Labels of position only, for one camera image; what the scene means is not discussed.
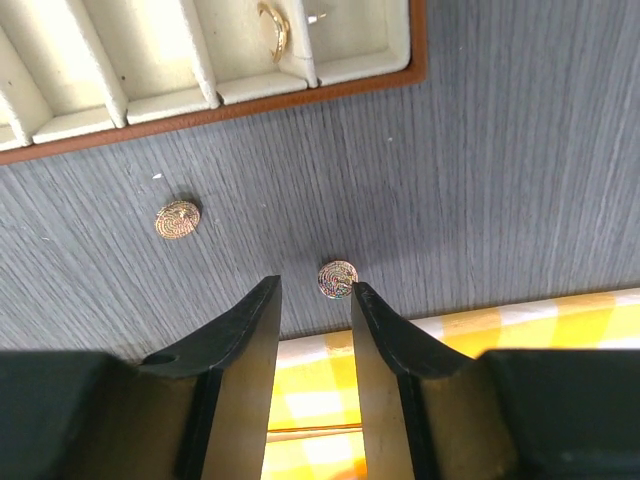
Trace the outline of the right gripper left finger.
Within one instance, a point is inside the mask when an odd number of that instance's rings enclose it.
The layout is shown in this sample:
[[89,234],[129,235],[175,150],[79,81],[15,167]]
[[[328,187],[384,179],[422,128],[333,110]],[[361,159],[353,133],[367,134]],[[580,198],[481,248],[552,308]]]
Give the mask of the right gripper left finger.
[[1,354],[5,479],[257,479],[281,321],[277,276],[133,364],[102,351]]

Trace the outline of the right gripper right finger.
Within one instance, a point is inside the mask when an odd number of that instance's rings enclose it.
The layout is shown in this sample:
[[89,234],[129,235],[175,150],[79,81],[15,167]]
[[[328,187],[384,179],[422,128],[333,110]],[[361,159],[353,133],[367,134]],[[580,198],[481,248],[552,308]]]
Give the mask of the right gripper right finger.
[[470,358],[353,288],[372,479],[635,479],[634,350],[505,349]]

